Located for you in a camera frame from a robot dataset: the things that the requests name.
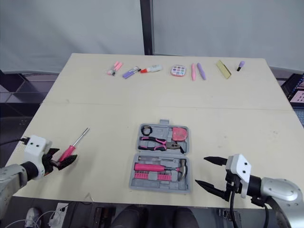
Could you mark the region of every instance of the white curtain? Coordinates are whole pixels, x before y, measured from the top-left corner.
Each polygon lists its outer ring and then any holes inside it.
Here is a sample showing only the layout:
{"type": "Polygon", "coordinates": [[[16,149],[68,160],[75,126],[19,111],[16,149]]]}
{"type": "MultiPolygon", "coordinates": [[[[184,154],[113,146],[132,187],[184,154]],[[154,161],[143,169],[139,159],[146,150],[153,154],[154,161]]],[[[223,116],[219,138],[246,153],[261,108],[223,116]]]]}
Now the white curtain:
{"type": "Polygon", "coordinates": [[[303,0],[154,0],[156,54],[265,58],[304,70],[303,0]]]}
{"type": "Polygon", "coordinates": [[[139,0],[1,0],[0,69],[60,72],[72,53],[144,54],[139,0]]]}

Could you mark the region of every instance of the white table surface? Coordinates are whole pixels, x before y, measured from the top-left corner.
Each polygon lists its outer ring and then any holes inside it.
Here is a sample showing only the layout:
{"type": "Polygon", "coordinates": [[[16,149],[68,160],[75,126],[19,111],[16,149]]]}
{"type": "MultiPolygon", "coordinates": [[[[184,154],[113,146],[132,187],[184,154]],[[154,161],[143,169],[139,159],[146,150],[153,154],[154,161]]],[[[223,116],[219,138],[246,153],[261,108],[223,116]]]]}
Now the white table surface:
{"type": "MultiPolygon", "coordinates": [[[[65,150],[86,128],[77,161],[30,181],[16,195],[54,200],[144,203],[200,207],[228,207],[207,193],[194,179],[224,189],[225,169],[205,156],[242,153],[252,164],[252,175],[286,178],[304,189],[304,130],[263,59],[220,58],[232,76],[225,79],[215,57],[162,57],[73,54],[39,108],[24,135],[39,135],[65,150]],[[240,60],[246,64],[240,72],[240,60]],[[124,66],[116,76],[105,71],[115,62],[124,66]],[[190,77],[190,64],[200,62],[207,80],[190,77]],[[135,65],[163,64],[161,72],[121,74],[135,65]],[[187,75],[170,75],[174,64],[185,65],[187,75]],[[139,125],[170,119],[190,129],[192,192],[163,193],[129,188],[139,125]]],[[[8,164],[23,162],[19,145],[8,164]]],[[[249,197],[235,199],[236,208],[254,208],[249,197]]]]}

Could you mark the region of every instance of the wire cutter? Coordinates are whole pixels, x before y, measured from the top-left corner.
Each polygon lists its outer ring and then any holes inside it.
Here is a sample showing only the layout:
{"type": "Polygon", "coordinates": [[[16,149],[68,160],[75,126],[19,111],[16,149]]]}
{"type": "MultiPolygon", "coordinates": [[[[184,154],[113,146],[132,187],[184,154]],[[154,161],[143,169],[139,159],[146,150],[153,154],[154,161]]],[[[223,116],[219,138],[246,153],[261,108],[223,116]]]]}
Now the wire cutter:
{"type": "Polygon", "coordinates": [[[153,141],[160,143],[160,146],[154,146],[154,147],[147,147],[147,146],[138,146],[138,149],[140,150],[146,150],[146,151],[166,151],[167,149],[180,149],[181,153],[185,153],[183,148],[178,145],[177,143],[173,142],[167,142],[165,139],[158,139],[155,137],[140,137],[140,141],[153,141]]]}

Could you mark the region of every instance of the purple marker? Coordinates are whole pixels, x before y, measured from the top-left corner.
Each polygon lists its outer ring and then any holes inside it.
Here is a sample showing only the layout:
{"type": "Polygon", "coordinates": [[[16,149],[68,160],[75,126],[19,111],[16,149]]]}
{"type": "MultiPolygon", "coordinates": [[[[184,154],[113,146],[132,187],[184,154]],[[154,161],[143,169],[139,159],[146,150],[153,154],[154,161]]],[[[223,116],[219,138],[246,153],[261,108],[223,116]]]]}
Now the purple marker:
{"type": "Polygon", "coordinates": [[[134,67],[133,69],[127,71],[126,73],[123,74],[123,78],[127,79],[128,77],[132,76],[133,74],[135,74],[136,72],[140,71],[140,68],[134,67]]]}
{"type": "Polygon", "coordinates": [[[245,65],[245,61],[241,61],[239,63],[237,71],[239,71],[243,67],[243,65],[245,65]]]}
{"type": "Polygon", "coordinates": [[[197,64],[197,67],[198,67],[198,69],[199,69],[199,74],[200,74],[200,76],[201,76],[204,80],[206,80],[206,75],[205,75],[205,72],[204,72],[203,68],[201,67],[201,64],[198,63],[198,64],[197,64]]]}

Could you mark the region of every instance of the sticky note pad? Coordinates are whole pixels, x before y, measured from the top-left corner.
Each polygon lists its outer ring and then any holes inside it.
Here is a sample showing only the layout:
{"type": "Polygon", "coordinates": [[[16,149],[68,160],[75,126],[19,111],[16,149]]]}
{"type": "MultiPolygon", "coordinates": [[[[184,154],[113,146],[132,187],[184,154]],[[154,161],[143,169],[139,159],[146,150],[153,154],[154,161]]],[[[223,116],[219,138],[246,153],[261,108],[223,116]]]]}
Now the sticky note pad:
{"type": "Polygon", "coordinates": [[[224,77],[226,79],[228,79],[231,76],[230,71],[228,70],[228,68],[222,63],[222,61],[218,61],[217,62],[217,66],[219,68],[219,70],[222,72],[222,74],[224,75],[224,77]]]}

